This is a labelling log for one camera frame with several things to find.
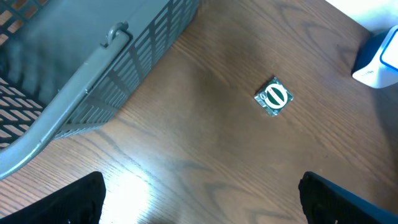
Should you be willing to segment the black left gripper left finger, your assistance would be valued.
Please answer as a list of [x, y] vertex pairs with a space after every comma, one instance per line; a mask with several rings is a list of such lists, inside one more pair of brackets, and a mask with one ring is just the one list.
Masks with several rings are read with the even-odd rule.
[[100, 222], [106, 196], [101, 172], [92, 172], [45, 198], [1, 218], [1, 223]]

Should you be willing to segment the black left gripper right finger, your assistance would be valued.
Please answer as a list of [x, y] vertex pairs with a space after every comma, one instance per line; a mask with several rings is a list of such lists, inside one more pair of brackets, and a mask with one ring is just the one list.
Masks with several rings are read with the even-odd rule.
[[397, 215], [377, 207], [322, 176], [307, 171], [298, 189], [309, 224], [397, 223]]

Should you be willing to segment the dark green round-label packet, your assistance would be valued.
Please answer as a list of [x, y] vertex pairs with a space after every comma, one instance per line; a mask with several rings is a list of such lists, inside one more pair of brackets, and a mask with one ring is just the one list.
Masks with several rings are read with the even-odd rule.
[[272, 77], [260, 87], [254, 99], [269, 116], [277, 116], [294, 97], [277, 77]]

